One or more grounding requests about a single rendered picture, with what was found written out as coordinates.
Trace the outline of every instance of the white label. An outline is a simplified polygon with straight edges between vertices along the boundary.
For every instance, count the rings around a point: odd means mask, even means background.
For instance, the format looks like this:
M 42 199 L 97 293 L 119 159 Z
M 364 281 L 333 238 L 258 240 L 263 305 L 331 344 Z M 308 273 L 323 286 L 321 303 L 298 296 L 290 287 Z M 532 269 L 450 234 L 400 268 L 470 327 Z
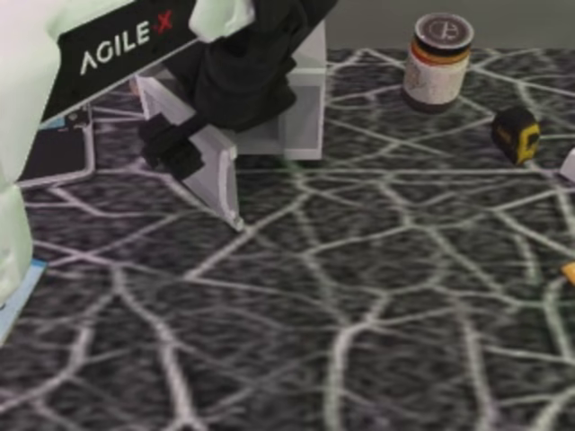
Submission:
M 442 105 L 453 101 L 461 91 L 469 57 L 454 65 L 430 66 L 411 52 L 405 64 L 403 89 L 416 101 Z

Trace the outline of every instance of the red x logo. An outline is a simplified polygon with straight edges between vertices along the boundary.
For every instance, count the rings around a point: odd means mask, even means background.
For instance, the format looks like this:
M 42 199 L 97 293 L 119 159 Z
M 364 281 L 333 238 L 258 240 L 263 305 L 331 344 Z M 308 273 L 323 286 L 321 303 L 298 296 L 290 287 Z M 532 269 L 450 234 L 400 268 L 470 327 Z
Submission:
M 170 30 L 172 28 L 172 11 L 160 13 L 158 15 L 158 23 L 154 24 L 152 28 L 158 34 L 162 34 L 164 31 Z

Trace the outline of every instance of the small black and yellow box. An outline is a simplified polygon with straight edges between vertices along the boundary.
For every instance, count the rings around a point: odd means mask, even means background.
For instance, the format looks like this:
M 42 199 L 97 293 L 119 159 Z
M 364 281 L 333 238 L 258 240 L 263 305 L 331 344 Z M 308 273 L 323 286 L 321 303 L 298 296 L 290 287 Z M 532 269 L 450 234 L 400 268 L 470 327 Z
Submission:
M 491 139 L 515 165 L 535 156 L 540 137 L 535 116 L 522 106 L 498 112 L 491 123 Z

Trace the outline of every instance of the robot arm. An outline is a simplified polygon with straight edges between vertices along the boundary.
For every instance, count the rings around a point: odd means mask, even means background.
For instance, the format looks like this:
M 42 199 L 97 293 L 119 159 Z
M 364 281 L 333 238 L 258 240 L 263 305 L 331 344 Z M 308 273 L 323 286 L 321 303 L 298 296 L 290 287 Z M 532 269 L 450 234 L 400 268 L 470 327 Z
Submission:
M 32 240 L 26 217 L 22 193 L 15 185 L 22 174 L 31 145 L 39 125 L 65 114 L 94 99 L 101 92 L 95 89 L 85 94 L 56 103 L 47 116 L 50 102 L 58 94 L 58 79 L 72 84 L 63 70 L 63 54 L 58 38 L 64 33 L 80 28 L 99 19 L 121 16 L 127 6 L 149 8 L 149 0 L 0 0 L 0 304 L 17 289 L 31 263 Z M 190 11 L 184 17 L 188 30 L 198 39 L 211 42 L 229 36 L 254 19 L 252 0 L 172 0 L 163 4 Z M 152 24 L 140 23 L 139 36 L 147 40 Z M 115 39 L 116 54 L 133 47 L 124 33 Z M 113 56 L 112 43 L 108 47 Z M 119 67 L 116 78 L 108 84 L 121 82 L 145 66 L 162 61 L 177 52 L 181 45 L 171 48 L 170 40 L 164 44 L 162 55 L 144 58 L 133 69 Z M 106 66 L 107 54 L 100 55 L 100 64 L 92 57 L 82 59 L 94 67 Z

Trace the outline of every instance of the gray wall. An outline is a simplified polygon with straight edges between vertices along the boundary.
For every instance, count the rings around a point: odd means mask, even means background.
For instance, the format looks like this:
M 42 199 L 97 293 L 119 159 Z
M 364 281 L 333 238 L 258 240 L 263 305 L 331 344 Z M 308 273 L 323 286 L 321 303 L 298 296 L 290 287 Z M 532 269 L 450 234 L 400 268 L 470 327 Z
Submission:
M 405 48 L 430 12 L 459 13 L 477 48 L 575 48 L 575 0 L 340 0 L 328 18 L 330 48 Z

